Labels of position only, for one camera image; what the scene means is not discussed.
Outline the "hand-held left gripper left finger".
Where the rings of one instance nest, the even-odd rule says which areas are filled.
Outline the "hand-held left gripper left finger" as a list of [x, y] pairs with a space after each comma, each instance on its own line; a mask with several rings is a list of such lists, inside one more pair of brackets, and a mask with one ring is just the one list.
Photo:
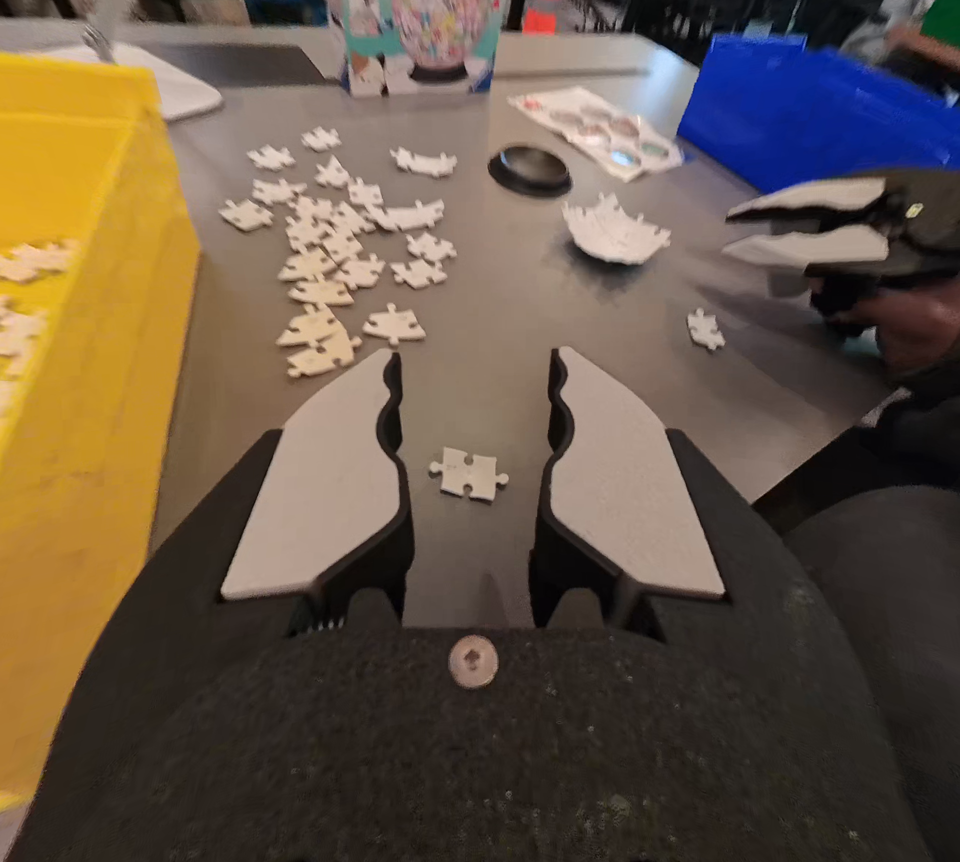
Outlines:
[[380, 349], [318, 389], [283, 425], [220, 596], [301, 596], [346, 619], [378, 590], [402, 621], [415, 556], [402, 447], [402, 357]]

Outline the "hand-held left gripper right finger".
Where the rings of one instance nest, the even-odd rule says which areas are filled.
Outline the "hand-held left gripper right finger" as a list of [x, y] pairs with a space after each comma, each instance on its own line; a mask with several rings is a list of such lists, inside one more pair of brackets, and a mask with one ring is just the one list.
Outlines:
[[722, 603], [727, 588], [666, 425], [574, 348], [550, 354], [550, 455], [537, 497], [529, 589], [534, 626], [585, 591], [601, 622], [655, 638], [648, 599]]

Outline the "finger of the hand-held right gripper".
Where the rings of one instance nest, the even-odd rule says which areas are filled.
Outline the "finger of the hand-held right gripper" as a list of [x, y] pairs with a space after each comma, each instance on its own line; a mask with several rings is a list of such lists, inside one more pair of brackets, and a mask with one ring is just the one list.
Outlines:
[[804, 272], [810, 266], [846, 266], [885, 261], [888, 238], [868, 224], [848, 224], [826, 232], [754, 234], [722, 248], [722, 256], [753, 267]]
[[728, 226], [765, 226], [770, 234], [819, 234], [848, 225], [885, 230], [905, 219], [905, 196], [885, 176], [844, 176], [793, 185], [727, 211]]

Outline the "single white puzzle piece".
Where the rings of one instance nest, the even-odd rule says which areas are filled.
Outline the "single white puzzle piece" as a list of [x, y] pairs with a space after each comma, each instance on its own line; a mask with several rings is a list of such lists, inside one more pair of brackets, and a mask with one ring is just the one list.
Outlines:
[[690, 341], [708, 352], [718, 352], [726, 347], [726, 339], [714, 315], [702, 307], [686, 315], [686, 326]]

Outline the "curved assembled puzzle section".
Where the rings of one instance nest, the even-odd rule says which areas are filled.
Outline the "curved assembled puzzle section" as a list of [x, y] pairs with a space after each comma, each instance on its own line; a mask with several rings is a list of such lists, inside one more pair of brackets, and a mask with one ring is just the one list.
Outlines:
[[561, 217], [574, 246], [595, 260], [641, 266], [671, 244], [671, 230], [631, 216], [615, 194], [600, 194], [593, 206], [565, 201]]

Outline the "spread of white puzzle pieces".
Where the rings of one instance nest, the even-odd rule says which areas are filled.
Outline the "spread of white puzzle pieces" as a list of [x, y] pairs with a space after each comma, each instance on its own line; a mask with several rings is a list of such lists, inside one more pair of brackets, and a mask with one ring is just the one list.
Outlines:
[[438, 234], [446, 216], [442, 199], [389, 206], [378, 184], [343, 164], [336, 128], [317, 125], [299, 139], [306, 156], [321, 157], [311, 177], [318, 194], [310, 193], [308, 182], [283, 175], [298, 167], [291, 148], [265, 144], [246, 152], [259, 174], [249, 194], [228, 198], [218, 208], [219, 218], [235, 232], [265, 232], [280, 223], [288, 254], [276, 279], [296, 309], [275, 344], [285, 352], [286, 375], [294, 380], [347, 369], [366, 340], [392, 349], [424, 340], [426, 329], [409, 308], [389, 303], [365, 317], [359, 334], [344, 324], [343, 311], [387, 278], [411, 291], [441, 286], [458, 257], [450, 239]]

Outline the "yellow plastic bin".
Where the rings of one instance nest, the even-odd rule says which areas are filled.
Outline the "yellow plastic bin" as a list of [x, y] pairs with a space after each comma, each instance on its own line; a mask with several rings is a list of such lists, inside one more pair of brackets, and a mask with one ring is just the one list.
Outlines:
[[2, 418], [2, 811], [30, 802], [96, 640], [144, 566], [200, 246], [152, 75], [2, 53], [2, 251], [49, 321]]

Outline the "heap of numbered puzzle pieces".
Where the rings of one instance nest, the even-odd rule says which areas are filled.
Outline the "heap of numbered puzzle pieces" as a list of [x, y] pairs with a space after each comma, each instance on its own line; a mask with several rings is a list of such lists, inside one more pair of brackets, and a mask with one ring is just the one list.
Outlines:
[[45, 310], [26, 310], [14, 289], [69, 272], [80, 242], [62, 239], [45, 244], [21, 243], [1, 255], [1, 417], [12, 411], [20, 383], [38, 350], [49, 317]]

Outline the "person's right forearm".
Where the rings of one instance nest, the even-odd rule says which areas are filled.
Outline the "person's right forearm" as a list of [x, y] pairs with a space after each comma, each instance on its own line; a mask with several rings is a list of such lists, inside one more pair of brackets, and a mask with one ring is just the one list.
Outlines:
[[879, 349], [894, 393], [859, 422], [870, 449], [952, 489], [959, 482], [958, 346], [907, 366]]

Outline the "loose white puzzle piece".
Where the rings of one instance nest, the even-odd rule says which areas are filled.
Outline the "loose white puzzle piece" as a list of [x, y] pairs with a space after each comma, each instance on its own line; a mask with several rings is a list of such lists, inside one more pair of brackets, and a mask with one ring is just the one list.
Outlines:
[[440, 460], [430, 462], [428, 473], [440, 480], [442, 493], [486, 503], [492, 503], [509, 484], [509, 475], [498, 471], [497, 458], [449, 446], [442, 449]]

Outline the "black round puzzle stand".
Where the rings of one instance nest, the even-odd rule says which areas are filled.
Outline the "black round puzzle stand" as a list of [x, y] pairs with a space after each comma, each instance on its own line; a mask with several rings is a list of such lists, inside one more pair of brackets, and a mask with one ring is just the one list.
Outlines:
[[556, 199], [570, 192], [567, 164], [545, 148], [513, 144], [499, 149], [487, 162], [487, 172], [501, 187], [536, 199]]

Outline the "person's right hand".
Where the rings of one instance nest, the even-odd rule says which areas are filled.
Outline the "person's right hand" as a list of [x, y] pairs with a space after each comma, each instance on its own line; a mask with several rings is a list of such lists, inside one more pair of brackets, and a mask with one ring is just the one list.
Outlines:
[[958, 363], [958, 279], [877, 293], [860, 300], [847, 316], [875, 329], [882, 361], [894, 377]]

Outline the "blue plastic bin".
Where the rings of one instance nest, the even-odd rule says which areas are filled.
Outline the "blue plastic bin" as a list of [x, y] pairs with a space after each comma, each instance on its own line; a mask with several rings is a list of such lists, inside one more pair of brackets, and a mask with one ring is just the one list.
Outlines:
[[678, 137], [768, 194], [867, 170], [959, 166], [958, 106], [804, 36], [715, 35]]

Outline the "green plastic bin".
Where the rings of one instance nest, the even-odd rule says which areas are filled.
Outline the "green plastic bin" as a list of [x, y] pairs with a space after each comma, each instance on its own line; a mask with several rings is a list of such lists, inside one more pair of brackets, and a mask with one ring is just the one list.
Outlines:
[[958, 50], [959, 0], [935, 0], [923, 17], [920, 33]]

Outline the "illustrated instruction leaflet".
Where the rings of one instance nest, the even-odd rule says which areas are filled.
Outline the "illustrated instruction leaflet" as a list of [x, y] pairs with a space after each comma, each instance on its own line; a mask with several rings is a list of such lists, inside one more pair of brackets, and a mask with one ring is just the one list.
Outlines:
[[508, 104], [594, 161], [619, 183], [684, 164], [678, 145], [641, 116], [581, 86], [511, 96]]

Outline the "blue carry basket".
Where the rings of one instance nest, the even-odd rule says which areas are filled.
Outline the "blue carry basket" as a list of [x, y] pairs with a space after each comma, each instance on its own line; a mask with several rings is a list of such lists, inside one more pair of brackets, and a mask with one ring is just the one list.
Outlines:
[[244, 0], [254, 26], [307, 26], [325, 28], [329, 13], [325, 0]]

